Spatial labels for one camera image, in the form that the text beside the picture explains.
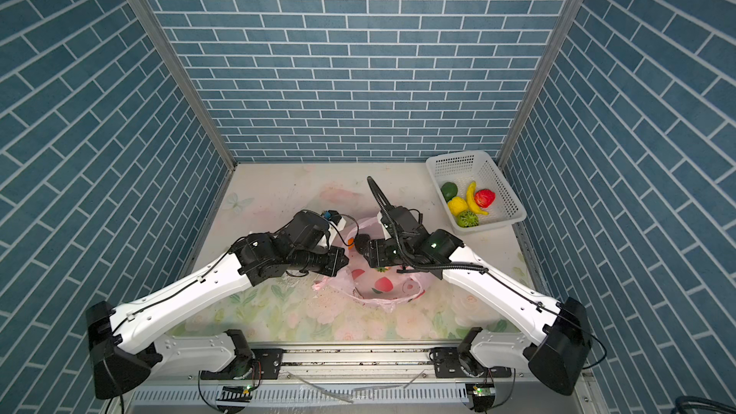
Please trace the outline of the pink plastic fruit bag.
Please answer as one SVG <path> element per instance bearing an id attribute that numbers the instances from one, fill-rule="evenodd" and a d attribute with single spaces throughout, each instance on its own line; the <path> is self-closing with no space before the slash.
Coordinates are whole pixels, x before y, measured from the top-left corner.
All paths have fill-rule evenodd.
<path id="1" fill-rule="evenodd" d="M 416 300 L 439 280 L 430 273 L 399 273 L 391 268 L 370 268 L 356 247 L 346 249 L 348 264 L 335 277 L 321 277 L 312 284 L 314 291 L 337 292 L 362 306 L 392 312 Z"/>

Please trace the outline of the yellow lemon toy fruit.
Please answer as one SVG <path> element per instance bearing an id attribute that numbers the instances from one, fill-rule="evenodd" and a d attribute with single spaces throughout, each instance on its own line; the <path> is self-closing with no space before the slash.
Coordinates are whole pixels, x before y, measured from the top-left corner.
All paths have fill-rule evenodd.
<path id="1" fill-rule="evenodd" d="M 450 210 L 450 214 L 452 214 L 452 216 L 454 217 L 457 217 L 460 214 L 469 210 L 469 205 L 465 201 L 465 199 L 463 199 L 463 197 L 453 197 L 447 202 L 447 204 L 448 210 Z"/>

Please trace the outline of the light green bumpy toy fruit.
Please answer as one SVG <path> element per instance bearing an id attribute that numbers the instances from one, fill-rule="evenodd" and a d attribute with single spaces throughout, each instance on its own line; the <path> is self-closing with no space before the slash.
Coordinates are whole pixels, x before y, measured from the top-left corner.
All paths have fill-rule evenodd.
<path id="1" fill-rule="evenodd" d="M 480 224 L 478 214 L 475 214 L 471 210 L 466 210 L 459 213 L 455 217 L 456 224 L 461 228 L 472 228 L 477 227 Z"/>

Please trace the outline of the yellow banana toy fruit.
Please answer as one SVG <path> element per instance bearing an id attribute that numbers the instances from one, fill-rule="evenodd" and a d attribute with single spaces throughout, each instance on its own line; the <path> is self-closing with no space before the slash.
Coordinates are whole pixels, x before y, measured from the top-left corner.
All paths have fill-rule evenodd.
<path id="1" fill-rule="evenodd" d="M 487 211 L 485 211 L 484 209 L 479 208 L 475 204 L 475 201 L 473 200 L 473 196 L 475 195 L 475 192 L 476 192 L 476 182 L 475 181 L 472 181 L 469 184 L 469 186 L 467 188 L 467 191 L 466 191 L 466 202 L 469 205 L 469 209 L 471 211 L 473 211 L 477 215 L 488 216 L 489 213 Z"/>

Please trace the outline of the red strawberry toy fruit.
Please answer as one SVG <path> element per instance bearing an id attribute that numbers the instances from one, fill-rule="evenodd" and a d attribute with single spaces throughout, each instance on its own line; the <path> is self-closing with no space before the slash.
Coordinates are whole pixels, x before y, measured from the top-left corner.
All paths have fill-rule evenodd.
<path id="1" fill-rule="evenodd" d="M 481 189 L 475 192 L 473 200 L 479 208 L 486 209 L 495 202 L 496 193 L 489 189 Z"/>

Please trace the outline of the white plastic mesh basket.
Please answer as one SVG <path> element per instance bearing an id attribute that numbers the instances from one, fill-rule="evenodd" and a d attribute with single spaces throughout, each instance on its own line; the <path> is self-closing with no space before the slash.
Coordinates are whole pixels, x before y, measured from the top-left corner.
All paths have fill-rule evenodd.
<path id="1" fill-rule="evenodd" d="M 488 153 L 448 153 L 425 165 L 455 233 L 500 229 L 526 219 L 521 201 Z"/>

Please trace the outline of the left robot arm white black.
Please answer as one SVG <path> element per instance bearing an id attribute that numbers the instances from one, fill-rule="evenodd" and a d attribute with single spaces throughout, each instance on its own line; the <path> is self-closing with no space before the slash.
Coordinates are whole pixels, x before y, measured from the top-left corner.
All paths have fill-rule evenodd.
<path id="1" fill-rule="evenodd" d="M 172 327 L 222 299 L 290 270 L 334 277 L 348 264 L 334 240 L 346 225 L 335 210 L 302 210 L 275 232 L 240 237 L 217 260 L 130 303 L 102 301 L 85 313 L 95 396 L 112 400 L 154 376 L 194 372 L 209 380 L 255 379 L 256 356 L 245 335 L 168 337 Z"/>

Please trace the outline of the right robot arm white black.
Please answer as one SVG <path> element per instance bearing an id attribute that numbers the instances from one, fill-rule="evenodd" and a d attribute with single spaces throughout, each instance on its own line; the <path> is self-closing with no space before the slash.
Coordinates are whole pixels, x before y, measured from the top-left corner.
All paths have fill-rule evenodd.
<path id="1" fill-rule="evenodd" d="M 430 273 L 479 299 L 508 319 L 525 336 L 511 350 L 508 367 L 519 360 L 554 392 L 569 396 L 598 338 L 586 307 L 573 297 L 560 302 L 512 279 L 481 259 L 452 233 L 429 232 L 406 207 L 390 207 L 378 218 L 383 237 L 358 232 L 355 246 L 372 268 L 400 266 L 408 273 Z"/>

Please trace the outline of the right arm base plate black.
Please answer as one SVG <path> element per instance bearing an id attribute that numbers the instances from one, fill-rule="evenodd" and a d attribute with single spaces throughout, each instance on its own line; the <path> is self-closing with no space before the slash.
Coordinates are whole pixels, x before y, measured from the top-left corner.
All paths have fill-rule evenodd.
<path id="1" fill-rule="evenodd" d="M 434 347 L 429 351 L 429 360 L 437 379 L 511 378 L 511 368 L 494 366 L 486 368 L 477 362 L 469 352 L 460 352 L 453 347 Z"/>

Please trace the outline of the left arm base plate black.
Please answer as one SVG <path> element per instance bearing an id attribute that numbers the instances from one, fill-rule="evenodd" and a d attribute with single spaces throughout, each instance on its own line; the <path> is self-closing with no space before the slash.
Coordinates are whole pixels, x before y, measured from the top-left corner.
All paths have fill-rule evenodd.
<path id="1" fill-rule="evenodd" d="M 218 372 L 202 371 L 203 381 L 275 381 L 278 379 L 285 351 L 279 348 L 252 350 L 251 356 L 235 356 Z"/>

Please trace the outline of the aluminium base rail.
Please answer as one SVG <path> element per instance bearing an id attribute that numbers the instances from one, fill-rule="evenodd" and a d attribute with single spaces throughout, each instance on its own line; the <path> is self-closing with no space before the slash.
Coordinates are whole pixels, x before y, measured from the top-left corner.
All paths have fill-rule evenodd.
<path id="1" fill-rule="evenodd" d="M 435 377 L 429 360 L 434 347 L 453 347 L 470 355 L 486 368 L 508 367 L 505 360 L 511 350 L 519 350 L 524 339 L 519 335 L 493 335 L 482 331 L 470 333 L 461 343 L 452 345 L 316 345 L 282 347 L 285 351 L 279 379 L 292 375 L 316 375 L 324 378 L 388 378 L 427 370 Z M 132 361 L 115 362 L 109 368 L 138 386 L 147 380 L 197 377 L 202 371 L 218 372 L 240 355 L 250 357 L 252 350 L 243 337 L 216 335 L 208 338 L 163 337 Z M 512 371 L 531 371 L 519 360 Z"/>

